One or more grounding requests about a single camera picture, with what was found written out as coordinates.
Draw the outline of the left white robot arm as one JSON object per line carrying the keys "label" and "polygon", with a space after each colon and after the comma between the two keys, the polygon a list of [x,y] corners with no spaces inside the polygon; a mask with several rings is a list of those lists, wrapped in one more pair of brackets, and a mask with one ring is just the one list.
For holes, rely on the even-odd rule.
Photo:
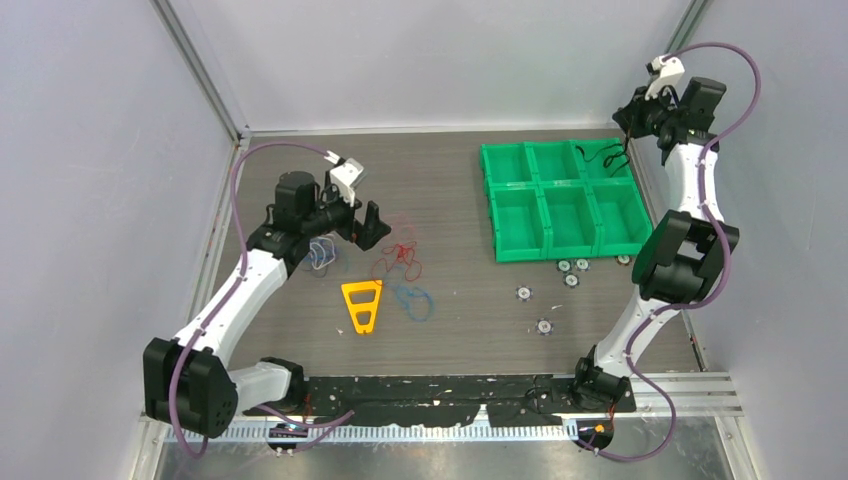
{"label": "left white robot arm", "polygon": [[[378,205],[356,197],[363,177],[351,166],[330,169],[323,184],[302,171],[280,176],[265,220],[244,240],[219,291],[173,338],[154,338],[146,346],[147,417],[217,438],[244,411],[272,404],[293,414],[305,405],[302,366],[273,357],[239,370],[228,365],[247,327],[305,260],[313,240],[333,233],[367,251],[390,233]],[[366,215],[359,221],[361,207]]]}

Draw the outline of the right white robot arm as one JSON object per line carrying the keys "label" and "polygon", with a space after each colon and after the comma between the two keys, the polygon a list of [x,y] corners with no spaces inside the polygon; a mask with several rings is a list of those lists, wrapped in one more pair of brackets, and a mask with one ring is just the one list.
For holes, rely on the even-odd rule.
{"label": "right white robot arm", "polygon": [[710,128],[726,92],[694,77],[683,94],[666,86],[655,96],[635,90],[613,121],[630,139],[652,136],[670,181],[670,208],[636,256],[635,290],[612,331],[579,359],[569,389],[580,410],[603,411],[631,391],[635,364],[662,326],[680,311],[708,305],[727,281],[738,228],[718,207],[718,142]]}

